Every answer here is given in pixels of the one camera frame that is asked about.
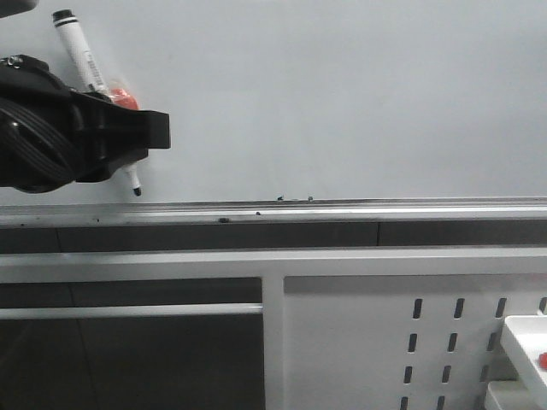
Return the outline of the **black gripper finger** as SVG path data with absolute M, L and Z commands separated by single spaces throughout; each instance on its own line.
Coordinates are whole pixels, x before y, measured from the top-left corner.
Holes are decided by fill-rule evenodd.
M 112 144 L 171 148 L 168 114 L 125 108 L 97 92 L 79 94 L 79 130 Z
M 92 159 L 85 162 L 83 170 L 78 174 L 77 183 L 99 183 L 110 179 L 120 168 L 143 160 L 149 154 L 147 149 L 130 149 L 124 152 L 110 152 L 103 159 Z

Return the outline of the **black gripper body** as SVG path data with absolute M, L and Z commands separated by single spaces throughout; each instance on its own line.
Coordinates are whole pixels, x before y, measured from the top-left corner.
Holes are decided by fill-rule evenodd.
M 79 92 L 27 55 L 1 60 L 1 185 L 45 193 L 75 182 L 104 144 L 79 130 Z

